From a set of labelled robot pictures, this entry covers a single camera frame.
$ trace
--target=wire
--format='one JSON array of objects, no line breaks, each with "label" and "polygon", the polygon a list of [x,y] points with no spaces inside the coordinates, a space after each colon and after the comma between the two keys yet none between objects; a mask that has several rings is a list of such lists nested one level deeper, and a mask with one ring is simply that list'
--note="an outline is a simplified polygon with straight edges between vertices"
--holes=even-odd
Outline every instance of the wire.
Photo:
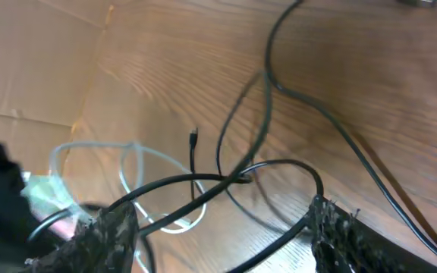
[{"label": "wire", "polygon": [[359,147],[355,142],[352,140],[348,132],[343,128],[341,123],[337,121],[333,115],[326,110],[326,108],[322,105],[320,101],[313,98],[312,96],[309,96],[304,93],[299,93],[298,91],[294,91],[291,89],[288,89],[284,86],[282,86],[278,79],[274,75],[274,71],[272,69],[271,64],[271,54],[272,54],[272,44],[274,42],[274,38],[276,33],[278,32],[279,27],[281,26],[282,22],[285,20],[285,18],[299,5],[303,3],[303,0],[296,0],[291,4],[279,17],[279,19],[275,22],[274,26],[272,27],[271,33],[269,34],[269,38],[267,40],[266,44],[266,53],[264,58],[264,65],[266,69],[266,73],[268,74],[269,80],[271,81],[271,84],[281,93],[293,97],[295,99],[299,99],[300,101],[306,103],[309,106],[312,106],[317,111],[319,111],[325,118],[327,118],[333,126],[337,129],[337,131],[343,136],[345,141],[347,141],[348,145],[352,148],[352,150],[355,152],[355,155],[357,155],[358,159],[364,166],[364,168],[367,170],[367,172],[370,174],[370,177],[376,182],[377,186],[379,187],[382,194],[384,194],[385,198],[388,200],[388,202],[391,204],[391,206],[394,208],[394,210],[401,216],[402,220],[406,223],[406,225],[413,231],[414,234],[421,240],[421,242],[424,243],[424,245],[431,250],[433,253],[437,255],[437,246],[434,245],[426,236],[420,231],[420,229],[413,223],[413,221],[409,218],[407,213],[401,208],[401,206],[397,203],[397,201],[392,197],[392,195],[389,193],[388,189],[385,187],[384,183],[376,173],[376,171],[372,168],[370,163],[367,161],[365,155],[360,151]]},{"label": "wire", "polygon": [[148,266],[145,266],[141,259],[137,259],[137,261],[144,271],[154,273],[156,272],[156,260],[155,253],[152,251],[151,243],[146,236],[140,236],[140,239],[143,241],[143,248],[144,251],[146,251],[146,261]]},{"label": "wire", "polygon": [[[233,107],[231,110],[230,115],[233,115],[235,112],[237,111],[237,107]],[[220,163],[220,151],[222,148],[222,142],[225,136],[225,133],[227,131],[228,125],[230,124],[230,119],[227,119],[224,127],[222,128],[222,131],[220,132],[219,136],[218,136],[218,142],[217,142],[217,148],[215,150],[215,163],[217,166],[217,171],[218,174],[222,175],[222,167],[221,167],[221,163]],[[253,165],[253,166],[259,166],[259,167],[255,167],[255,168],[251,168],[249,171],[255,171],[257,168],[260,167],[265,167],[267,165],[273,165],[273,164],[291,164],[291,165],[296,165],[300,168],[304,168],[306,169],[308,172],[310,172],[313,176],[313,178],[315,179],[316,182],[316,186],[317,186],[317,191],[316,194],[319,195],[323,195],[323,184],[321,181],[321,178],[319,177],[319,175],[316,173],[316,171],[311,168],[310,166],[304,164],[303,162],[299,162],[299,161],[295,161],[293,159],[285,159],[285,160],[278,160],[278,161],[269,161],[269,162],[261,162],[257,165]],[[259,187],[260,190],[262,190],[261,186],[259,185],[258,181],[256,182],[257,186]],[[279,234],[283,234],[286,232],[286,230],[283,230],[279,227],[275,227],[272,226],[266,222],[264,222],[263,220],[261,220],[260,218],[257,218],[252,212],[249,212],[246,208],[244,208],[231,194],[230,190],[227,188],[225,189],[225,193],[227,194],[227,196],[231,199],[231,201],[234,203],[234,205],[236,205],[247,217],[249,217],[251,220],[255,221],[257,224],[261,225],[262,227],[273,231],[275,233],[279,233]],[[267,195],[263,194],[263,198],[266,200],[266,202],[268,202],[268,198]],[[280,213],[280,211],[278,211],[277,209],[275,209],[274,207],[270,206],[270,209],[287,225],[292,226],[292,224],[289,223],[288,220],[286,220],[286,217],[283,216],[282,213]]]},{"label": "wire", "polygon": [[[94,204],[81,204],[81,206],[85,209],[88,209],[90,211],[93,212],[97,212],[100,209],[104,209],[104,206],[100,206],[100,205],[94,205]],[[36,240],[36,238],[38,238],[38,236],[45,231],[47,228],[49,228],[50,226],[52,226],[54,223],[65,219],[67,217],[71,217],[73,215],[73,210],[71,208],[66,208],[66,209],[62,209],[58,212],[52,213],[50,216],[48,216],[47,218],[43,219],[41,221],[41,224],[35,228],[35,230],[33,230],[31,232],[31,234],[28,236],[27,238],[27,242],[28,243],[32,243]]]},{"label": "wire", "polygon": [[318,172],[316,172],[316,170],[314,168],[311,168],[306,163],[303,163],[303,162],[298,161],[298,160],[294,160],[294,159],[273,159],[273,160],[266,160],[264,162],[259,162],[259,163],[256,163],[254,165],[251,165],[251,166],[245,168],[241,172],[241,174],[246,174],[246,173],[254,171],[254,170],[258,169],[258,168],[262,168],[262,167],[266,167],[266,166],[270,166],[270,165],[293,165],[293,166],[297,166],[297,167],[300,167],[300,168],[306,170],[307,172],[309,172],[311,174],[311,176],[313,177],[313,179],[315,181],[316,195],[323,196],[325,190],[324,190],[324,187],[323,187],[322,178],[319,176]]},{"label": "wire", "polygon": [[[94,141],[77,141],[77,142],[72,142],[72,143],[64,143],[64,144],[56,147],[52,151],[52,154],[50,155],[50,159],[49,159],[50,177],[52,177],[53,179],[58,179],[60,182],[60,183],[53,183],[52,185],[54,185],[54,186],[61,185],[60,187],[56,186],[58,188],[55,189],[55,193],[65,195],[65,197],[63,197],[63,198],[70,198],[70,199],[75,200],[75,198],[68,193],[68,191],[66,190],[66,187],[62,185],[63,184],[62,182],[64,180],[60,176],[60,163],[59,163],[60,161],[58,160],[58,155],[61,153],[61,151],[63,149],[83,148],[83,147],[123,149],[123,152],[121,154],[121,159],[120,159],[119,177],[121,179],[121,184],[127,193],[130,192],[130,189],[128,186],[129,183],[127,182],[127,178],[124,174],[124,160],[126,159],[127,154],[131,150],[134,150],[137,154],[136,188],[141,187],[143,185],[143,180],[144,180],[143,152],[148,152],[152,155],[163,158],[164,160],[172,163],[177,168],[180,168],[184,173],[190,173],[190,171],[188,171],[180,162],[176,161],[175,159],[171,158],[170,156],[165,155],[162,152],[156,151],[154,149],[151,149],[151,148],[148,148],[145,146],[141,146],[139,143],[123,144],[123,143],[102,143],[102,142],[94,142]],[[197,180],[195,182],[196,182],[196,185],[198,186],[200,192],[206,191],[206,188],[202,185],[202,183],[199,180]],[[134,205],[150,223],[154,222],[154,220],[151,217],[149,217],[146,210],[141,206],[141,204],[138,203],[138,201],[134,201]],[[79,206],[72,207],[72,209],[75,211],[74,213],[86,214],[84,210],[79,209],[79,208],[80,208]],[[205,212],[206,212],[206,204],[203,204],[202,211],[200,212],[200,215],[192,223],[189,223],[189,221],[187,219],[177,220],[174,223],[176,225],[180,226],[181,227],[180,229],[175,230],[175,229],[168,229],[168,228],[163,227],[163,228],[161,228],[161,231],[168,233],[168,234],[184,233],[184,232],[190,230],[191,228],[194,228],[203,219],[203,217],[205,216]]]},{"label": "wire", "polygon": [[[121,180],[122,187],[124,188],[126,193],[129,193],[130,189],[129,189],[129,186],[128,186],[129,183],[127,182],[127,178],[126,178],[125,171],[124,171],[124,161],[127,158],[129,151],[131,151],[131,150],[135,151],[136,156],[137,156],[137,166],[136,166],[137,179],[136,179],[136,185],[135,185],[136,188],[141,187],[143,185],[143,181],[144,181],[144,156],[143,156],[143,152],[148,152],[152,155],[163,158],[164,160],[171,162],[177,168],[181,169],[184,173],[190,173],[190,171],[188,171],[180,162],[176,161],[172,157],[165,155],[164,153],[156,151],[154,149],[151,149],[151,148],[148,148],[145,146],[141,146],[139,143],[123,144],[123,143],[101,143],[101,142],[92,142],[92,141],[65,143],[65,144],[62,144],[62,145],[56,147],[52,151],[52,154],[50,155],[50,160],[49,160],[49,162],[50,162],[50,167],[49,167],[50,177],[58,180],[58,181],[55,181],[55,183],[52,183],[51,185],[53,185],[54,187],[57,187],[56,189],[54,189],[56,194],[63,195],[62,198],[64,198],[64,199],[70,198],[70,199],[74,200],[74,198],[68,193],[65,186],[63,185],[63,179],[60,176],[60,164],[59,164],[60,161],[58,160],[58,155],[61,153],[61,151],[63,149],[79,148],[79,147],[88,147],[88,148],[99,147],[99,148],[123,149],[123,152],[122,152],[121,158],[120,158],[119,178]],[[194,183],[197,185],[198,190],[201,193],[206,192],[206,188],[202,185],[201,181],[195,180]],[[136,208],[140,211],[140,213],[144,216],[144,218],[149,223],[154,223],[152,216],[147,213],[147,211],[141,206],[141,204],[138,203],[138,201],[134,201],[133,204],[136,206]],[[53,223],[55,223],[63,218],[66,218],[70,215],[73,215],[74,213],[84,213],[85,214],[85,211],[82,210],[79,206],[72,206],[70,209],[64,209],[60,212],[56,212],[55,217],[50,218],[48,221],[48,224],[46,224],[43,227],[43,229],[37,228],[36,230],[33,231],[33,233],[38,234],[42,230],[44,230],[47,227],[49,227],[50,225],[52,225]],[[205,217],[205,213],[206,213],[206,204],[204,203],[202,205],[202,209],[200,211],[200,214],[195,221],[190,223],[190,221],[186,218],[178,219],[174,223],[177,226],[179,226],[180,228],[169,229],[166,227],[162,227],[160,230],[167,233],[167,234],[181,234],[181,233],[187,232],[190,229],[197,226],[198,223],[200,223],[203,220],[203,217]],[[149,271],[148,268],[141,261],[140,251],[138,249],[134,252],[134,257],[136,258],[136,260],[138,261],[138,264],[141,266],[141,268],[144,271]]]},{"label": "wire", "polygon": [[[235,108],[238,107],[238,105],[242,101],[242,98],[245,97],[245,95],[249,92],[250,87],[252,87],[252,85],[256,82],[258,76],[259,76],[258,74],[255,75],[246,84],[241,95],[239,96],[239,99],[236,102],[236,105],[234,106]],[[271,121],[271,113],[272,113],[271,90],[270,90],[270,85],[269,85],[269,81],[267,79],[267,76],[265,74],[263,74],[263,76],[264,76],[264,81],[265,81],[265,85],[266,85],[265,89],[264,89],[264,96],[265,96],[265,100],[266,100],[266,113],[264,114],[263,124],[261,125],[261,127],[259,129],[259,133],[258,133],[258,136],[256,138],[255,143],[251,146],[251,148],[246,153],[246,155],[242,158],[242,160],[235,166],[234,170],[224,180],[222,180],[218,185],[214,186],[212,189],[208,190],[207,192],[205,192],[201,196],[198,196],[195,200],[191,201],[190,203],[186,204],[185,206],[182,206],[181,208],[172,212],[170,215],[168,215],[168,216],[166,216],[166,217],[164,217],[164,218],[162,218],[162,219],[160,219],[160,220],[158,220],[158,221],[156,221],[156,222],[154,222],[146,227],[143,227],[141,229],[141,233],[144,236],[151,234],[153,231],[156,231],[159,228],[162,228],[162,227],[172,223],[173,221],[176,221],[179,218],[184,217],[185,215],[191,213],[194,209],[196,209],[199,206],[201,206],[202,204],[210,201],[210,199],[219,195],[222,191],[227,189],[227,187],[230,186],[230,184],[234,183],[235,181],[237,181],[239,179],[241,171],[245,167],[247,167],[247,165],[250,162],[250,159],[257,153],[257,151],[259,150],[259,147],[261,146],[264,139],[266,138],[266,134],[268,133],[268,129],[269,129],[269,122]],[[231,120],[231,119],[232,119],[232,115],[229,115],[228,120]],[[170,183],[170,181],[175,181],[175,180],[172,180],[172,179],[169,180],[169,179],[170,179],[170,177],[164,178],[164,179],[159,180],[159,181],[161,183],[165,183],[165,182]],[[148,185],[149,184],[146,184],[146,185],[142,186],[141,188],[127,194],[126,196],[123,196],[122,198],[120,198],[119,200],[117,200],[116,202],[111,204],[109,206],[108,210],[111,211],[112,209],[115,209],[117,206],[119,206],[123,202],[130,201],[130,200],[135,199],[144,193],[149,192],[150,191],[149,188],[146,189],[147,190],[146,192],[143,192],[144,189],[146,188],[146,186],[148,186]]]},{"label": "wire", "polygon": [[[195,173],[195,147],[198,140],[198,128],[194,129],[190,133],[190,171],[192,174]],[[190,195],[192,201],[195,200],[195,181],[190,181]]]},{"label": "wire", "polygon": [[280,248],[282,248],[286,243],[293,240],[307,225],[308,215],[302,217],[289,231],[286,231],[281,237],[276,241],[268,245],[263,251],[256,254],[254,257],[250,258],[246,262],[242,263],[238,267],[230,270],[228,273],[242,273],[250,270],[254,266],[258,265],[269,256],[274,254]]}]

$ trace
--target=cable connector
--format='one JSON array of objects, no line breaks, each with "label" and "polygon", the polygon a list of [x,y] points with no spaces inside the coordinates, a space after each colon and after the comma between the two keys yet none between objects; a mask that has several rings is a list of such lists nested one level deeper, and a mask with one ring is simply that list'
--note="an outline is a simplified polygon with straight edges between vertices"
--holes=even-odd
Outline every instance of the cable connector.
[{"label": "cable connector", "polygon": [[252,176],[248,174],[242,174],[234,184],[251,184],[253,182]]},{"label": "cable connector", "polygon": [[198,140],[198,127],[190,133],[190,149],[195,149]]},{"label": "cable connector", "polygon": [[[198,127],[190,133],[190,171],[195,174],[195,147],[198,140]],[[195,181],[190,181],[191,200],[195,200]]]}]

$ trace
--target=tangled cables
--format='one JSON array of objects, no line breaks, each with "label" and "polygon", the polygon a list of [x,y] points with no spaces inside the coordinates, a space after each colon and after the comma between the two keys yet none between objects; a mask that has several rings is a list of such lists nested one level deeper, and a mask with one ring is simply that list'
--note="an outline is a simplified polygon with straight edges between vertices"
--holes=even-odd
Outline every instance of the tangled cables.
[{"label": "tangled cables", "polygon": [[205,209],[205,204],[210,201],[215,196],[219,195],[222,192],[226,192],[228,196],[231,198],[232,202],[242,211],[244,212],[249,218],[253,219],[258,224],[261,224],[263,227],[268,228],[271,231],[280,233],[281,236],[272,244],[267,246],[263,251],[255,255],[254,257],[250,258],[246,262],[242,263],[241,265],[237,266],[236,268],[233,268],[229,270],[228,272],[244,272],[252,267],[258,265],[263,260],[267,259],[270,255],[272,255],[275,251],[283,247],[287,242],[294,239],[306,226],[308,222],[309,213],[306,213],[305,216],[303,216],[297,223],[293,224],[291,228],[287,231],[280,230],[276,227],[272,227],[265,223],[264,221],[258,219],[256,216],[254,216],[252,213],[248,212],[228,191],[228,187],[233,183],[240,183],[241,180],[244,180],[244,176],[252,171],[255,171],[257,168],[261,168],[267,165],[294,165],[299,168],[302,168],[306,170],[308,173],[310,173],[316,183],[316,194],[318,196],[323,195],[323,184],[320,176],[317,174],[314,168],[310,167],[309,165],[299,162],[293,159],[279,159],[279,160],[269,160],[264,162],[259,162],[256,164],[250,164],[252,162],[252,158],[254,155],[258,152],[261,144],[264,142],[266,138],[266,134],[269,130],[269,123],[271,121],[271,115],[272,115],[272,94],[271,94],[271,85],[275,87],[280,93],[285,94],[286,96],[290,96],[295,99],[299,99],[300,101],[304,102],[305,104],[313,107],[317,111],[319,111],[325,118],[327,118],[332,125],[335,127],[335,129],[343,136],[345,141],[348,143],[348,145],[352,148],[354,153],[357,155],[358,159],[364,166],[364,168],[367,170],[367,172],[370,174],[374,182],[377,184],[379,189],[384,194],[385,198],[390,202],[394,210],[401,216],[401,218],[405,221],[406,225],[416,234],[416,236],[431,250],[437,255],[437,246],[432,243],[421,231],[420,229],[413,223],[413,221],[408,217],[407,213],[400,207],[400,205],[397,203],[397,201],[393,198],[393,196],[389,193],[384,183],[381,181],[378,174],[375,172],[371,164],[366,159],[365,155],[361,152],[357,144],[353,141],[352,137],[349,135],[349,133],[344,129],[344,127],[341,125],[341,123],[322,105],[322,103],[313,98],[312,96],[309,96],[304,93],[299,93],[298,91],[294,91],[291,89],[288,89],[284,86],[282,86],[278,79],[275,77],[274,71],[272,69],[272,63],[271,63],[271,55],[272,55],[272,46],[273,41],[275,38],[276,33],[278,32],[279,27],[282,25],[286,17],[303,1],[302,0],[296,0],[292,5],[290,5],[283,14],[279,17],[279,19],[274,24],[271,33],[269,34],[269,38],[267,40],[266,45],[266,53],[265,53],[265,73],[263,73],[263,78],[265,82],[265,88],[263,90],[264,92],[264,100],[266,102],[266,109],[265,114],[263,116],[263,122],[260,125],[259,133],[257,134],[257,137],[254,141],[254,143],[251,145],[250,149],[247,151],[245,156],[239,161],[239,163],[234,167],[232,172],[229,175],[222,175],[222,169],[220,165],[220,148],[222,144],[223,137],[225,135],[225,131],[227,130],[227,127],[233,118],[235,112],[237,111],[239,105],[243,101],[244,97],[249,92],[251,86],[258,80],[260,74],[257,74],[253,79],[251,79],[246,86],[244,87],[242,93],[239,95],[239,98],[237,99],[234,107],[232,108],[223,128],[220,133],[220,137],[218,139],[218,145],[216,150],[216,164],[218,169],[218,174],[201,174],[201,173],[195,173],[193,169],[192,174],[182,174],[182,175],[176,175],[172,177],[166,177],[161,180],[157,180],[151,183],[143,184],[140,187],[137,187],[135,190],[130,191],[125,196],[122,196],[120,199],[112,203],[109,207],[104,208],[102,210],[102,213],[109,213],[112,212],[114,209],[119,207],[120,204],[123,204],[124,202],[133,202],[136,198],[142,196],[143,194],[149,193],[152,190],[158,189],[160,187],[164,187],[170,184],[175,184],[179,182],[191,182],[191,189],[193,192],[193,183],[200,180],[215,180],[218,181],[218,184],[212,187],[209,190],[201,189],[199,196],[192,195],[192,200],[185,206],[182,206],[181,208],[177,209],[176,211],[170,213],[169,215],[166,215],[164,218],[161,218],[156,221],[149,221],[149,224],[146,226],[142,226],[139,230],[139,235],[143,239],[144,248],[147,252],[147,269],[150,272],[156,272],[156,264],[154,261],[154,255],[152,254],[152,247],[150,246],[149,242],[147,242],[146,237],[150,235],[152,232],[155,232],[157,230],[163,229],[169,224],[172,224],[176,221],[179,221],[186,215],[190,214],[195,209],[198,209],[200,206],[203,206],[203,211]]}]

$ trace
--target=cardboard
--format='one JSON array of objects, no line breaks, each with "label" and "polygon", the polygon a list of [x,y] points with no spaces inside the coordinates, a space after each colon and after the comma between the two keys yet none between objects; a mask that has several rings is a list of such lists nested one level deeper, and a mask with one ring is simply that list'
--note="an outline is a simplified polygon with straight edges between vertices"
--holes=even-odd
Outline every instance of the cardboard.
[{"label": "cardboard", "polygon": [[[188,168],[188,134],[193,128],[192,124],[180,121],[171,112],[158,108],[140,97],[129,83],[98,69],[72,140],[115,143],[138,141],[166,153]],[[204,136],[200,135],[200,142],[202,140],[203,144],[207,143]],[[200,149],[200,152],[212,150]],[[78,202],[110,204],[125,194],[118,176],[121,153],[120,149],[70,150],[64,166],[64,178],[69,191],[76,196]],[[202,163],[197,162],[197,165],[201,168]],[[130,180],[131,188],[134,187],[134,178],[137,175],[135,164],[135,154],[130,152],[126,160],[125,173]],[[145,164],[147,181],[182,173],[170,163],[154,156],[146,156]],[[186,186],[177,187],[181,189],[179,192],[187,194]],[[169,188],[164,192],[176,193]]]},{"label": "cardboard", "polygon": [[49,153],[71,140],[108,7],[0,0],[0,142],[24,170],[47,174]]},{"label": "cardboard", "polygon": [[71,126],[101,32],[37,0],[0,0],[0,115]]},{"label": "cardboard", "polygon": [[110,0],[40,0],[54,8],[85,20],[98,27],[104,27]]},{"label": "cardboard", "polygon": [[47,174],[50,152],[70,137],[67,126],[0,115],[0,142],[6,144],[12,160],[34,174]]}]

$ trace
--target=wood grain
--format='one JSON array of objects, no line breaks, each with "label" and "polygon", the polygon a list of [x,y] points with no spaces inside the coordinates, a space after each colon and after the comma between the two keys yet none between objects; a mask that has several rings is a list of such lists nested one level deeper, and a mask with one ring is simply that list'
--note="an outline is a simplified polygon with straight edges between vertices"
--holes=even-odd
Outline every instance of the wood grain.
[{"label": "wood grain", "polygon": [[[186,164],[187,132],[198,125],[205,136],[199,140],[197,169],[213,170],[219,129],[241,87],[263,66],[266,38],[289,4],[283,0],[116,4],[99,58],[101,71],[80,123],[82,132],[88,133],[83,138],[146,135],[147,142],[174,151],[173,156]],[[307,1],[281,28],[272,58],[281,82],[321,99],[335,111],[378,164],[389,189],[399,192],[395,198],[409,199],[409,210],[437,234],[437,8],[413,9],[385,0]],[[106,86],[100,81],[115,83]],[[93,99],[97,93],[106,95]],[[360,208],[361,221],[437,265],[437,258],[396,215],[333,126],[298,101],[279,93],[273,97],[271,129],[259,158],[291,157],[310,163],[322,175],[328,198],[348,211]],[[224,152],[228,170],[249,146],[262,106],[258,86],[228,131]],[[124,113],[115,116],[106,111],[109,108]],[[93,112],[101,118],[91,118],[93,112],[86,114],[86,109],[98,109]],[[129,118],[138,114],[149,119]],[[130,132],[117,136],[116,130]],[[164,175],[157,167],[150,170],[154,174],[149,179]],[[304,212],[313,193],[311,180],[293,168],[264,171],[261,181],[272,202],[293,219]],[[170,209],[166,204],[173,194],[185,197],[186,189],[182,185],[151,193],[143,202],[150,208]],[[261,216],[272,217],[255,197],[255,189],[234,192]],[[186,199],[176,202],[184,204]],[[176,208],[176,202],[169,205]],[[224,271],[275,237],[251,224],[224,196],[214,199],[209,209],[211,216],[193,232],[151,236],[161,271]],[[307,247],[301,246],[290,243],[255,271],[307,271],[302,261],[311,260],[302,254]]]}]

